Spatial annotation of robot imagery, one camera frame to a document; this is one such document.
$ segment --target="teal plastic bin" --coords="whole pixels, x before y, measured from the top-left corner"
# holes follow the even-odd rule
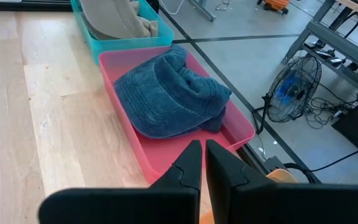
[[[158,37],[145,37],[133,39],[119,39],[119,40],[96,40],[89,33],[82,19],[83,13],[80,0],[70,0],[73,8],[75,19],[80,27],[81,33],[88,44],[93,60],[96,65],[99,65],[99,54],[106,51],[113,50],[128,50],[139,49],[144,47],[158,47],[167,46],[172,43],[173,31],[157,13],[150,7],[145,0],[139,0],[139,16],[150,21],[158,21]]]

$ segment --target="tray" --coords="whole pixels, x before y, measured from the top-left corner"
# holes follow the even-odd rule
[[[146,180],[152,184],[171,166],[172,162],[189,145],[191,140],[199,139],[205,150],[205,140],[214,139],[227,150],[235,152],[243,144],[254,137],[255,130],[244,115],[229,101],[226,106],[226,114],[223,118],[223,126],[220,132],[213,134],[207,131],[196,131],[186,136],[172,139],[149,139],[138,133],[132,127],[119,98],[114,91],[114,82],[134,67],[164,53],[170,47],[154,47],[147,49],[124,50],[118,52],[105,52],[100,55],[100,66],[103,73],[104,86],[110,97],[117,116],[126,132],[128,141],[143,171]],[[188,52],[186,66],[197,74],[208,77],[204,68]]]
[[[75,20],[81,30],[81,33],[88,44],[93,60],[99,65],[99,54],[110,50],[127,50],[144,47],[158,47],[170,45],[173,40],[173,31],[166,23],[155,13],[145,0],[139,0],[139,15],[150,21],[158,21],[158,37],[145,37],[119,40],[96,40],[89,33],[81,16],[83,10],[80,0],[70,0],[73,8]]]

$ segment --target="white cable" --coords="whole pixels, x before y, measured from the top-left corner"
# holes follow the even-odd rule
[[[164,2],[163,2],[162,0],[160,0],[160,3],[161,3],[161,5],[164,7],[164,9],[166,10],[166,12],[167,12],[169,15],[176,15],[176,14],[178,14],[179,9],[181,8],[181,5],[183,4],[184,1],[185,1],[185,0],[181,0],[181,3],[180,3],[180,5],[179,5],[179,7],[178,7],[178,10],[177,10],[176,12],[170,12],[170,11],[168,11],[167,7],[165,6],[165,4],[164,4]]]

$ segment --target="fan stand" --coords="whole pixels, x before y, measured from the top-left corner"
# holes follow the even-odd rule
[[[264,99],[264,101],[265,101],[264,106],[261,107],[261,108],[256,108],[256,109],[252,110],[252,115],[253,115],[254,121],[255,121],[256,134],[260,134],[264,130],[264,126],[265,126],[264,124],[265,124],[267,108],[270,106],[269,105],[270,104],[270,99],[272,99],[272,97],[268,93],[266,93],[266,95],[263,96],[262,99]],[[260,110],[263,110],[264,112],[262,113],[262,120],[260,121],[260,126],[259,126],[255,115]]]

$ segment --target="beige cloth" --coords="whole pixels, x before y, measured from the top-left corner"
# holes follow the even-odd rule
[[[158,22],[139,14],[139,2],[129,0],[80,0],[88,30],[102,40],[158,36]]]

